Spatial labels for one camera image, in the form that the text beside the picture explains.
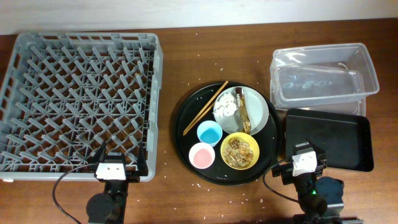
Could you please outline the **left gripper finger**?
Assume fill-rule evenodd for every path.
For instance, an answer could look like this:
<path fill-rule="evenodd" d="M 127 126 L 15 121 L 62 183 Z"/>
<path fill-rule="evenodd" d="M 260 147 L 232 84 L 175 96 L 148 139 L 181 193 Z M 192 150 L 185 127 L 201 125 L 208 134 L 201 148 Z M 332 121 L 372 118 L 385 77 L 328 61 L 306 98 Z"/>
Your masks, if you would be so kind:
<path fill-rule="evenodd" d="M 101 146 L 99 147 L 97 153 L 96 153 L 96 163 L 100 163 L 104 161 L 105 157 L 105 152 L 106 152 L 106 141 L 104 141 Z"/>
<path fill-rule="evenodd" d="M 147 162 L 146 162 L 146 157 L 145 157 L 145 150 L 143 143 L 141 142 L 139 145 L 139 155 L 137 157 L 137 168 L 138 168 L 138 173 L 140 176 L 147 176 L 149 173 L 148 167 L 147 167 Z"/>

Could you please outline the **yellow bowl with shells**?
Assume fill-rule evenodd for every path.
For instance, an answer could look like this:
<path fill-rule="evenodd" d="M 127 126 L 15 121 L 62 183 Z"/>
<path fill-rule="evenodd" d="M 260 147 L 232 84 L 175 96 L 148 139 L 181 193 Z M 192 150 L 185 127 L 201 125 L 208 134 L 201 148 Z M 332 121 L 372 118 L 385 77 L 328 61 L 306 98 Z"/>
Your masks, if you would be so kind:
<path fill-rule="evenodd" d="M 223 139 L 221 158 L 226 165 L 236 170 L 251 168 L 259 160 L 259 145 L 246 133 L 233 133 Z"/>

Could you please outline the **pink cup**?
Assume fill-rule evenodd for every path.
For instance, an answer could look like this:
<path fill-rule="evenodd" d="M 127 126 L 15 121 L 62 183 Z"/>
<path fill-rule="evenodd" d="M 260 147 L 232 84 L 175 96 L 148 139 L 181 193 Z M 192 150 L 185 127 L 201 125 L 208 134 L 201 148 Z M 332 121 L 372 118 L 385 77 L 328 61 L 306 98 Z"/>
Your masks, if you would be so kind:
<path fill-rule="evenodd" d="M 215 151 L 209 144 L 199 142 L 190 148 L 188 158 L 193 167 L 207 169 L 214 163 Z"/>

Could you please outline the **gold brown snack wrapper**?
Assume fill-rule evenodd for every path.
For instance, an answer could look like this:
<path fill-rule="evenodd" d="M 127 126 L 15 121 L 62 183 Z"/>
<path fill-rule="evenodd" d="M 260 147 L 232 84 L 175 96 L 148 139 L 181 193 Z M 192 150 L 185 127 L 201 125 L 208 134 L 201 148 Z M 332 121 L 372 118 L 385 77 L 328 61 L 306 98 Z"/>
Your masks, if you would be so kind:
<path fill-rule="evenodd" d="M 246 99 L 244 95 L 244 90 L 241 87 L 236 87 L 235 92 L 236 92 L 236 100 L 237 100 L 239 116 L 243 124 L 242 132 L 250 134 L 251 122 L 246 108 Z"/>

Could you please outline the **light blue cup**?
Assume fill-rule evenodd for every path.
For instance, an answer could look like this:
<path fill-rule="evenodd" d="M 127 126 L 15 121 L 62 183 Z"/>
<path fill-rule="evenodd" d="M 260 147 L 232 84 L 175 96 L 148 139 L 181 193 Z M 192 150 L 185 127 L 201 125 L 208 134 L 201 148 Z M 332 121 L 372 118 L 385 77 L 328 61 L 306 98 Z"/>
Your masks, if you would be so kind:
<path fill-rule="evenodd" d="M 215 121 L 204 121 L 197 128 L 197 137 L 200 142 L 215 147 L 223 135 L 221 126 Z"/>

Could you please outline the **white tissue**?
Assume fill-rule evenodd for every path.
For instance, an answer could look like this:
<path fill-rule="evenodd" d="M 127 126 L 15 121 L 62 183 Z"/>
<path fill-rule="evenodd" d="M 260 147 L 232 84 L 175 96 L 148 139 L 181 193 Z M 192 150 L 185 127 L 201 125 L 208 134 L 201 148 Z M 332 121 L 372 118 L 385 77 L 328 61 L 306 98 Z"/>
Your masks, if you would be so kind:
<path fill-rule="evenodd" d="M 235 97 L 225 93 L 215 102 L 213 114 L 218 117 L 232 116 L 237 109 Z"/>

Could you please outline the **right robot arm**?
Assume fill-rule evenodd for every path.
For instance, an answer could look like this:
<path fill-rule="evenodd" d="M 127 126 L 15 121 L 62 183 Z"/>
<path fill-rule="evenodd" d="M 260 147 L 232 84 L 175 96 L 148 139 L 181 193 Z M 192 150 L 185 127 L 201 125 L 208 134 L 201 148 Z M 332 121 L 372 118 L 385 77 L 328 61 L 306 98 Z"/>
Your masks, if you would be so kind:
<path fill-rule="evenodd" d="M 294 184 L 293 199 L 268 188 L 276 195 L 300 205 L 303 213 L 294 215 L 292 223 L 344 224 L 364 223 L 358 218 L 343 218 L 344 182 L 322 176 L 326 169 L 326 152 L 308 141 L 294 146 L 294 154 L 268 168 L 273 177 L 280 176 L 284 185 Z"/>

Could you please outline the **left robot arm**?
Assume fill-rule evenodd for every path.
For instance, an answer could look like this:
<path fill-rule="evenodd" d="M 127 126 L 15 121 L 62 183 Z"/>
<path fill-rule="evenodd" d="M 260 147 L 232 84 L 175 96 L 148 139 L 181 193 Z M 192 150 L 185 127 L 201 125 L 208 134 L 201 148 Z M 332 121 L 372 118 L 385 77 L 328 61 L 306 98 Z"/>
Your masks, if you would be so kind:
<path fill-rule="evenodd" d="M 89 162 L 89 170 L 104 183 L 104 190 L 92 196 L 86 205 L 88 223 L 123 223 L 129 184 L 139 183 L 141 177 L 149 173 L 142 144 L 134 171 L 126 170 L 126 158 L 122 153 L 106 153 L 105 142 Z"/>

